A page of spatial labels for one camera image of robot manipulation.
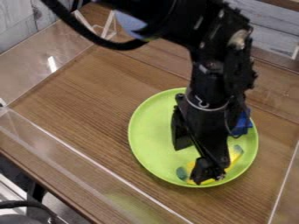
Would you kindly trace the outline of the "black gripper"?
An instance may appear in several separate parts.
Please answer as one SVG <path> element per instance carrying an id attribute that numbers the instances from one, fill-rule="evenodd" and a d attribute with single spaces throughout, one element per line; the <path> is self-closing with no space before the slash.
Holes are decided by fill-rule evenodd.
<path id="1" fill-rule="evenodd" d="M 229 166 L 228 129 L 224 112 L 229 98 L 224 97 L 216 104 L 208 102 L 201 106 L 196 94 L 179 93 L 175 96 L 171 120 L 172 147 L 180 151 L 189 146 L 197 150 L 200 157 L 195 160 L 189 180 L 199 186 L 205 180 L 225 178 Z"/>

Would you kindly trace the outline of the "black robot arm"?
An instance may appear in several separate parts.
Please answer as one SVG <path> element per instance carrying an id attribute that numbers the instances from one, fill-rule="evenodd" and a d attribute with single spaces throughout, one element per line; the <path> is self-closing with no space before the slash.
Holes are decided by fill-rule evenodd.
<path id="1" fill-rule="evenodd" d="M 101 38 L 75 18 L 59 0 L 41 0 L 69 28 L 111 50 L 135 50 L 153 39 L 181 46 L 191 55 L 191 82 L 175 96 L 172 144 L 200 153 L 189 180 L 197 185 L 219 180 L 231 165 L 227 140 L 252 127 L 245 92 L 257 73 L 251 58 L 252 26 L 237 8 L 223 0 L 91 0 L 140 25 L 128 27 L 131 39 Z"/>

